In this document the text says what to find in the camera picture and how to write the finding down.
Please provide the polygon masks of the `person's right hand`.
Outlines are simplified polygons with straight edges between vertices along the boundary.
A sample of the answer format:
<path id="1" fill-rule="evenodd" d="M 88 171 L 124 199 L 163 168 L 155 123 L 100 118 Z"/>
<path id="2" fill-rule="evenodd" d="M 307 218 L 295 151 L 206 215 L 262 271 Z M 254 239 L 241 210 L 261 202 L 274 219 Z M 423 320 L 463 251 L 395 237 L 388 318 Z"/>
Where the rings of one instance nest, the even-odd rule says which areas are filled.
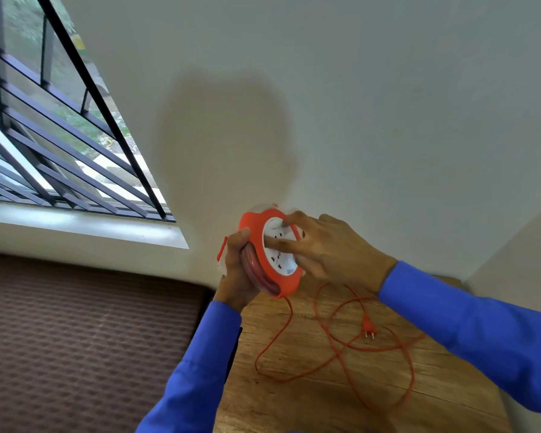
<path id="1" fill-rule="evenodd" d="M 398 263 L 332 216 L 313 218 L 298 210 L 283 224 L 302 230 L 303 255 L 293 255 L 297 265 L 316 279 L 378 294 Z"/>

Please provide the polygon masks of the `person's left hand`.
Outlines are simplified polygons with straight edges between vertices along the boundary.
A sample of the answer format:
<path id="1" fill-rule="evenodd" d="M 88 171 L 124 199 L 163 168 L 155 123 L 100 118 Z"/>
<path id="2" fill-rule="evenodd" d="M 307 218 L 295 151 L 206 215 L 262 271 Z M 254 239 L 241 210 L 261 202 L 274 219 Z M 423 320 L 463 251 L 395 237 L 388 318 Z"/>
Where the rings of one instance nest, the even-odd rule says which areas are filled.
<path id="1" fill-rule="evenodd" d="M 225 254 L 225 267 L 227 270 L 227 243 Z M 243 274 L 236 277 L 222 276 L 213 300 L 222 302 L 239 314 L 258 294 L 260 290 L 253 285 L 243 268 Z"/>

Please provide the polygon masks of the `orange extension cord reel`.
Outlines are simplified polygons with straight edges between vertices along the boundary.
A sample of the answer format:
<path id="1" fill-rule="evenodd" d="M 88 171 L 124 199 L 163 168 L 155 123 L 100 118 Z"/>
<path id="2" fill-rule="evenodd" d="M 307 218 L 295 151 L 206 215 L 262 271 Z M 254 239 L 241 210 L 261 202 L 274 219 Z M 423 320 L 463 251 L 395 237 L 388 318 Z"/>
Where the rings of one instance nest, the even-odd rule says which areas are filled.
<path id="1" fill-rule="evenodd" d="M 302 240 L 295 226 L 285 226 L 286 214 L 276 204 L 258 204 L 241 216 L 238 229 L 250 229 L 250 238 L 240 251 L 240 261 L 249 281 L 274 298 L 296 292 L 303 270 L 291 253 L 268 248 L 267 238 Z"/>

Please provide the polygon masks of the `person's right forearm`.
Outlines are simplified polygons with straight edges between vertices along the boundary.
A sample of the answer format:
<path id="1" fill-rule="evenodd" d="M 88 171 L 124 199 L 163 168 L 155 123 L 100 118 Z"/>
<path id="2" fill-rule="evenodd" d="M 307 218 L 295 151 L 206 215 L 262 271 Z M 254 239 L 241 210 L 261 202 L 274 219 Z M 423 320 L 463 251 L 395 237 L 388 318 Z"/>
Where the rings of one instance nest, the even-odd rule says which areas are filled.
<path id="1" fill-rule="evenodd" d="M 399 262 L 379 299 L 541 414 L 541 312 L 476 297 Z"/>

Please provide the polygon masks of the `person's left forearm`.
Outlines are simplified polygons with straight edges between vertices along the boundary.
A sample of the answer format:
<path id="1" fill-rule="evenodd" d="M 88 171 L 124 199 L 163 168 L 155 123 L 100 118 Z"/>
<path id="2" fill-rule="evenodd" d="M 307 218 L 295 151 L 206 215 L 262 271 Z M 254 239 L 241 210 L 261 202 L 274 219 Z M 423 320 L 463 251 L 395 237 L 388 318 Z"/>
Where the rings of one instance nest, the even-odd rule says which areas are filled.
<path id="1" fill-rule="evenodd" d="M 212 433 L 241 324 L 240 314 L 231 306 L 221 301 L 209 304 L 164 395 L 136 433 Z"/>

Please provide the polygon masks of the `black window grille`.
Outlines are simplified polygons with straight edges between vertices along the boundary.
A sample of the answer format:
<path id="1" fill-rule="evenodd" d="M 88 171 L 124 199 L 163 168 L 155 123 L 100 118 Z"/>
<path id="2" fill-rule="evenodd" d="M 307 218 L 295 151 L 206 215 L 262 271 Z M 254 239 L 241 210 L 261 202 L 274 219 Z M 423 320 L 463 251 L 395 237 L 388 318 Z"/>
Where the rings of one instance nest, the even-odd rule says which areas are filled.
<path id="1" fill-rule="evenodd" d="M 175 222 L 61 0 L 0 0 L 0 202 Z"/>

